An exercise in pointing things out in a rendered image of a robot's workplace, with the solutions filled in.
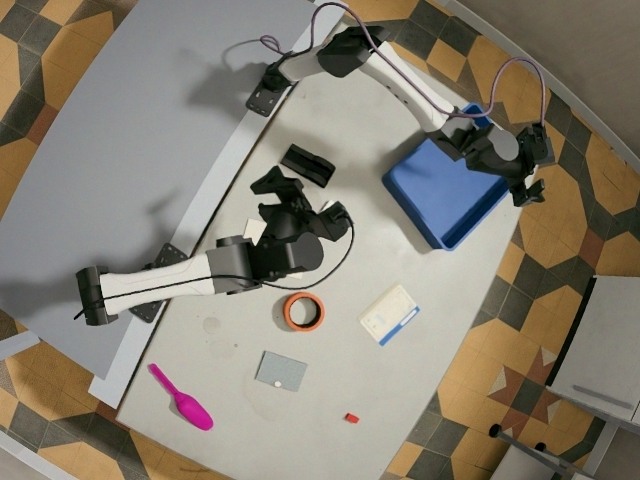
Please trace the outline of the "white sheet of paper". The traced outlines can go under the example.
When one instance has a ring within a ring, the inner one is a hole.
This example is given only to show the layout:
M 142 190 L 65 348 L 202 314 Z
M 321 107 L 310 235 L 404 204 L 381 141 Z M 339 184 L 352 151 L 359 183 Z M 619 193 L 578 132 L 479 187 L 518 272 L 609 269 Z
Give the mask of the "white sheet of paper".
M 258 242 L 258 240 L 259 240 L 259 238 L 260 238 L 265 226 L 266 226 L 266 223 L 249 219 L 248 223 L 247 223 L 246 230 L 245 230 L 244 238 L 252 237 L 252 241 L 253 241 L 254 245 L 256 246 L 256 244 L 257 244 L 257 242 Z M 287 276 L 301 279 L 302 278 L 302 274 L 303 273 L 298 273 L 298 274 L 292 274 L 292 275 L 287 275 Z

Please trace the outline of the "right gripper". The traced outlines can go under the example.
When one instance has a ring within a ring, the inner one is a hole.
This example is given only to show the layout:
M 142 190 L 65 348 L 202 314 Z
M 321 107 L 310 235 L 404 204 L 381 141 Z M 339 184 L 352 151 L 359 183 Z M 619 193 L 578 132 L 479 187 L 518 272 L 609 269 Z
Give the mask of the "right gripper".
M 299 178 L 285 177 L 279 165 L 273 166 L 267 174 L 250 185 L 255 195 L 275 193 L 281 202 L 258 204 L 257 208 L 260 210 L 258 214 L 266 223 L 260 238 L 279 240 L 306 232 L 314 233 L 308 229 L 309 224 L 302 220 L 303 215 L 297 212 L 312 210 L 312 205 L 302 192 L 303 188 L 304 185 Z

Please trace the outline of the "blue plastic tray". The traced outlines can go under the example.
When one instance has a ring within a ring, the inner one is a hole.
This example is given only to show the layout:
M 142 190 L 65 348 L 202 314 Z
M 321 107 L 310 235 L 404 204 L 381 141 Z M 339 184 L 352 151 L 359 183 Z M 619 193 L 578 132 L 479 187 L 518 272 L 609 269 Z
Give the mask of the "blue plastic tray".
M 468 170 L 464 158 L 454 162 L 429 138 L 384 174 L 382 184 L 431 248 L 447 252 L 509 193 L 506 178 Z

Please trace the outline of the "orange hollow cylinder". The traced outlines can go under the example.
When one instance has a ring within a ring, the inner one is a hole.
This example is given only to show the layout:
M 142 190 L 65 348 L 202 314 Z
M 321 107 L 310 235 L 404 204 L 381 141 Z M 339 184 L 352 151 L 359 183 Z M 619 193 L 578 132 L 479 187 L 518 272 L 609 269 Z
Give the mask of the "orange hollow cylinder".
M 290 317 L 290 309 L 291 309 L 292 304 L 296 300 L 301 299 L 301 298 L 310 298 L 311 300 L 313 300 L 313 302 L 316 305 L 316 315 L 315 315 L 314 319 L 311 322 L 309 322 L 307 324 L 303 324 L 303 325 L 295 324 L 292 321 L 291 317 Z M 321 300 L 318 297 L 316 297 L 315 295 L 310 294 L 308 292 L 304 292 L 304 293 L 297 293 L 296 292 L 296 293 L 292 294 L 291 296 L 289 296 L 287 298 L 287 300 L 285 301 L 284 307 L 283 307 L 283 314 L 284 314 L 284 317 L 285 317 L 286 321 L 288 322 L 288 324 L 292 328 L 294 328 L 297 331 L 308 332 L 308 331 L 312 331 L 312 330 L 316 329 L 322 323 L 325 311 L 324 311 L 324 306 L 323 306 Z

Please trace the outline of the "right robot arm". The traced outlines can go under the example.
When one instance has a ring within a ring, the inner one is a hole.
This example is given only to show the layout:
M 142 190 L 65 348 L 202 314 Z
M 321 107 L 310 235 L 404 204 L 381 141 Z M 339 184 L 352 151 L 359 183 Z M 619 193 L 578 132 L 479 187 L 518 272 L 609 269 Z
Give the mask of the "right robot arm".
M 151 324 L 168 298 L 225 292 L 226 295 L 234 295 L 263 288 L 262 284 L 248 280 L 216 278 L 219 275 L 276 282 L 287 275 L 317 270 L 324 258 L 323 246 L 317 236 L 336 242 L 351 227 L 342 209 L 348 212 L 337 200 L 319 214 L 314 210 L 298 210 L 304 223 L 309 224 L 308 229 L 314 233 L 306 232 L 277 241 L 259 238 L 256 246 L 252 237 L 224 237 L 216 240 L 215 249 L 190 259 L 172 244 L 165 243 L 156 260 L 145 264 L 139 273 L 112 274 L 105 266 L 84 268 L 76 273 L 83 310 L 104 299 L 92 310 L 89 308 L 84 312 L 86 325 L 110 324 L 128 308 Z

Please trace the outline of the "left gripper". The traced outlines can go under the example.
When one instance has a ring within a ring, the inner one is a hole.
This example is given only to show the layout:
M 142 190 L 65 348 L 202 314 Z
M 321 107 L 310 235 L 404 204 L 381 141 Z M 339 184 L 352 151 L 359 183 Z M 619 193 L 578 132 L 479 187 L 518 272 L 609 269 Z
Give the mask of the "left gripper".
M 509 189 L 509 193 L 512 194 L 514 207 L 520 208 L 532 203 L 543 203 L 545 201 L 545 198 L 541 193 L 545 189 L 544 179 L 540 178 L 526 189 L 525 179 L 529 175 L 534 174 L 534 170 L 527 173 L 528 167 L 525 166 L 526 158 L 523 156 L 524 149 L 522 149 L 522 146 L 527 134 L 534 134 L 533 129 L 525 127 L 516 136 L 516 140 L 519 145 L 517 157 L 514 160 L 497 167 L 496 171 L 491 174 L 506 177 L 507 189 Z

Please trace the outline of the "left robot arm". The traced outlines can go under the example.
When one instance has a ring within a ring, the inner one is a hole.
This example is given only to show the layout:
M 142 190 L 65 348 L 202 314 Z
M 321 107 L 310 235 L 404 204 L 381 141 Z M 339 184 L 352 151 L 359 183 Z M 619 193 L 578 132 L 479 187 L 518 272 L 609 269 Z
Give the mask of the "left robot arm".
M 494 123 L 479 129 L 472 118 L 452 117 L 441 112 L 440 107 L 454 114 L 466 114 L 436 94 L 399 58 L 385 41 L 391 35 L 387 29 L 364 28 L 378 45 L 377 50 L 360 26 L 347 27 L 320 46 L 294 57 L 283 55 L 270 64 L 246 107 L 267 118 L 286 89 L 301 78 L 322 72 L 344 78 L 358 68 L 391 92 L 413 114 L 426 131 L 424 134 L 448 157 L 454 162 L 464 158 L 468 170 L 493 174 L 498 166 L 517 157 L 519 146 L 512 133 L 499 129 Z M 522 146 L 527 173 L 538 164 L 555 162 L 550 137 L 544 136 L 542 124 L 532 123 L 532 128 L 534 134 L 527 134 Z

